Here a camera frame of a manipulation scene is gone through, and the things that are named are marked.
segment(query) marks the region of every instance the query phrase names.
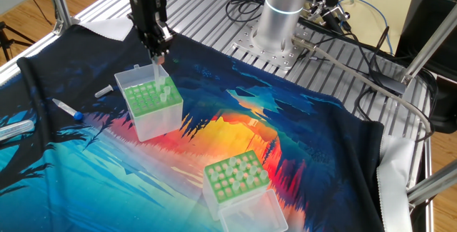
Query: metal grid platform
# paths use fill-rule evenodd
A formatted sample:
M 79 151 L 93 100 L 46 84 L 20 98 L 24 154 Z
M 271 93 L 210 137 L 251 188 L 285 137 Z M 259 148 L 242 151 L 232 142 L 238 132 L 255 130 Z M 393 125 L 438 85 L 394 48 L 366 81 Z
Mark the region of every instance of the metal grid platform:
M 259 69 L 292 81 L 304 88 L 332 95 L 338 98 L 352 114 L 360 117 L 360 114 L 356 111 L 354 102 L 358 95 L 367 89 L 367 86 L 355 80 L 354 77 L 345 71 L 336 68 L 330 62 L 322 61 L 321 59 L 314 60 L 311 58 L 314 57 L 314 54 L 312 54 L 298 60 L 292 69 L 284 71 L 234 47 L 232 42 L 237 40 L 236 35 L 243 30 L 250 32 L 250 26 L 253 26 L 254 23 L 236 23 L 228 19 L 225 12 L 228 0 L 167 1 L 168 25 L 177 33 L 183 34 Z M 129 0 L 98 0 L 95 4 L 76 15 L 76 18 L 81 19 L 81 23 L 101 21 L 125 16 L 130 11 Z M 237 12 L 235 12 L 233 7 L 229 11 L 235 17 L 239 15 L 236 14 Z M 257 14 L 260 14 L 260 12 L 239 16 L 239 18 L 251 18 Z M 304 37 L 314 43 L 328 38 L 326 35 L 308 28 L 305 28 L 305 32 Z M 14 60 L 0 67 L 0 85 L 19 73 L 16 60 L 20 56 L 33 56 L 57 38 L 58 36 L 54 34 L 45 36 Z M 355 45 L 341 40 L 333 40 L 321 44 L 319 47 L 336 57 L 343 64 L 368 72 L 367 65 L 362 61 L 361 52 Z M 367 51 L 367 57 L 371 58 L 372 55 L 371 52 Z M 402 67 L 382 58 L 378 58 L 378 62 L 382 72 L 387 76 L 393 76 L 402 70 Z M 421 80 L 412 81 L 403 98 L 417 106 L 425 114 L 430 110 L 430 98 L 426 90 L 426 85 Z M 418 120 L 418 117 L 390 98 L 380 94 L 371 94 L 361 100 L 361 106 L 372 120 L 380 121 L 385 125 L 385 134 L 411 138 L 413 140 L 425 135 L 423 125 Z M 426 162 L 426 176 L 431 174 L 430 140 L 426 140 L 425 143 L 416 144 L 413 167 L 411 169 L 411 181 L 408 187 L 412 187 L 415 184 L 423 147 L 426 147 L 426 159 L 428 160 Z M 428 213 L 430 214 L 427 218 L 427 226 L 430 227 L 433 219 L 431 219 L 431 212 Z

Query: fabric mat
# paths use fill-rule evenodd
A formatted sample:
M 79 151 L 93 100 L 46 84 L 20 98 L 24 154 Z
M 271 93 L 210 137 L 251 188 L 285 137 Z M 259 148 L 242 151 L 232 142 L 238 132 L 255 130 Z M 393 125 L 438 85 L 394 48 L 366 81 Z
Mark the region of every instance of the fabric mat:
M 164 68 L 184 99 L 182 127 L 141 143 L 120 91 L 94 94 L 150 63 L 134 30 L 122 42 L 80 26 L 18 63 L 0 87 L 0 126 L 31 119 L 36 132 L 0 144 L 0 231 L 222 231 L 202 171 L 249 150 L 290 231 L 383 230 L 382 124 L 177 36 Z

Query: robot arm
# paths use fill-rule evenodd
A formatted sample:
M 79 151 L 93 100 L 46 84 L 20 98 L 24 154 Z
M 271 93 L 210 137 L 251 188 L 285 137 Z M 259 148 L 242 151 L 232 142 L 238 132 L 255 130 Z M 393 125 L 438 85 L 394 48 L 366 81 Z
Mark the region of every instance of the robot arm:
M 166 25 L 166 0 L 130 0 L 130 19 L 151 59 L 169 52 L 175 33 Z

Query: blue tube cap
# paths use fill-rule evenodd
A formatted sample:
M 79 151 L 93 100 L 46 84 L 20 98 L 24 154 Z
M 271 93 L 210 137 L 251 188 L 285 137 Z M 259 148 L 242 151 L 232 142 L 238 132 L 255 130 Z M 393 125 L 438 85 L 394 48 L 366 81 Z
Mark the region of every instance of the blue tube cap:
M 77 111 L 77 112 L 74 114 L 74 116 L 73 116 L 73 118 L 75 119 L 75 121 L 80 121 L 80 120 L 83 119 L 83 117 L 84 117 L 83 114 L 80 113 L 79 111 Z

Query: clear plastic box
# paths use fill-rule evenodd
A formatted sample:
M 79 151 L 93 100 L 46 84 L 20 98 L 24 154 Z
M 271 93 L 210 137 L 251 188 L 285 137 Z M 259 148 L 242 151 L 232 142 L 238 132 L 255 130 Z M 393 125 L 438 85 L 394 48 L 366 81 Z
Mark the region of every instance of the clear plastic box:
M 273 189 L 225 207 L 219 216 L 225 232 L 282 232 L 288 229 Z
M 181 128 L 183 99 L 162 66 L 157 81 L 153 64 L 135 65 L 134 69 L 114 77 L 141 142 Z
M 203 195 L 211 217 L 221 219 L 225 231 L 285 231 L 287 223 L 274 191 L 266 192 L 269 184 L 256 153 L 247 151 L 206 166 Z

